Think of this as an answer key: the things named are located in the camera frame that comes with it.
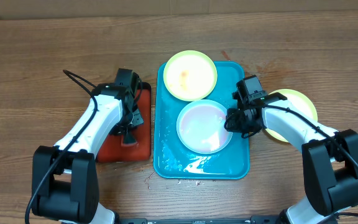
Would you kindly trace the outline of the dark green sponge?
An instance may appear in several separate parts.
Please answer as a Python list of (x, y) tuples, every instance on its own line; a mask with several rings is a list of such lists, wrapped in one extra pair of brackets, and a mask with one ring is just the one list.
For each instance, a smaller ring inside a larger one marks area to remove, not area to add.
[(137, 140), (130, 131), (123, 134), (121, 145), (124, 147), (131, 147), (137, 144)]

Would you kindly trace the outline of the light blue plate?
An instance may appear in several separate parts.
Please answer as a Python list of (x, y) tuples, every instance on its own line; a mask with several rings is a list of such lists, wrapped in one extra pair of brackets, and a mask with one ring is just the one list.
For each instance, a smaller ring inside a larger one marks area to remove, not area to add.
[(213, 100), (198, 100), (187, 104), (177, 118), (177, 134), (182, 144), (198, 154), (213, 154), (223, 150), (232, 133), (226, 131), (227, 109)]

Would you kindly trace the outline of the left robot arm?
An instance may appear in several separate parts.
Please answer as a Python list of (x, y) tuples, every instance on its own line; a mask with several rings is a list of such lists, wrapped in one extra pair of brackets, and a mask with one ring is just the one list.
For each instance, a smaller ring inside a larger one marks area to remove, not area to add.
[(63, 223), (116, 223), (116, 214), (101, 205), (96, 157), (110, 135), (120, 146), (135, 146), (131, 129), (136, 86), (100, 84), (89, 92), (89, 105), (70, 132), (54, 146), (39, 146), (33, 155), (32, 197), (25, 211)]

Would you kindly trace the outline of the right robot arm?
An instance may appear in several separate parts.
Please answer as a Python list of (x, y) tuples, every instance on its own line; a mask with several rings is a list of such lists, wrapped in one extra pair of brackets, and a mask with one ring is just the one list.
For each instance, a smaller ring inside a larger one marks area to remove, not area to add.
[(284, 96), (238, 101), (224, 128), (247, 139), (262, 129), (283, 136), (302, 155), (305, 198), (270, 219), (272, 223), (336, 223), (358, 206), (358, 134), (337, 131), (307, 117)]

